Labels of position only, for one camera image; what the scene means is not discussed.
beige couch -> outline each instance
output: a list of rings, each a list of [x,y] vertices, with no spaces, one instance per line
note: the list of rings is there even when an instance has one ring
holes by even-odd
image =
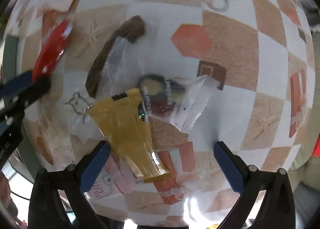
[[[300,182],[320,190],[320,158],[311,157],[320,133],[320,33],[313,34],[312,38],[316,59],[315,96],[305,141],[288,172],[293,191]]]

yellow packet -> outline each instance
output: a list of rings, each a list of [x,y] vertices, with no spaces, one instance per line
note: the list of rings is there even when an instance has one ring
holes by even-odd
[[[153,183],[171,178],[153,150],[150,124],[143,120],[139,89],[102,99],[86,113],[139,180]]]

red object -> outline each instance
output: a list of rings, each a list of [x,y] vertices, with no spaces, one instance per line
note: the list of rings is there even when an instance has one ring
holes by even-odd
[[[42,76],[51,76],[60,59],[63,50],[69,41],[68,29],[70,22],[64,20],[49,36],[43,44],[40,55],[32,71],[32,81]]]
[[[320,136],[319,136],[319,138],[318,138],[316,147],[315,147],[315,149],[313,150],[312,156],[313,156],[313,157],[318,157],[318,158],[320,158]]]

patterned tablecloth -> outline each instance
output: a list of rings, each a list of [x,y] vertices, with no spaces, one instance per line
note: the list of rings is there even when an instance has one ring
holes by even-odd
[[[146,35],[133,45],[138,69],[170,78],[210,75],[220,81],[189,135],[151,121],[154,148],[170,181],[136,185],[128,195],[90,201],[100,215],[139,225],[219,223],[238,198],[212,153],[222,140],[247,164],[289,169],[312,108],[315,61],[311,33],[298,0],[74,0],[68,13],[36,18],[38,0],[18,0],[6,33],[20,37],[17,67],[32,69],[41,38],[54,20],[72,20],[71,44],[52,77],[52,91],[28,109],[30,141],[49,171],[77,163],[101,139],[97,127],[64,102],[84,87],[110,34],[140,15]]]

cup handle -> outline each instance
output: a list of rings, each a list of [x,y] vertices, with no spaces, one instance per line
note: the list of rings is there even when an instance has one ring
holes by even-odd
[[[210,9],[216,12],[224,13],[229,10],[229,0],[223,0],[224,4],[221,8],[216,8],[212,5],[214,0],[203,0],[203,1]]]

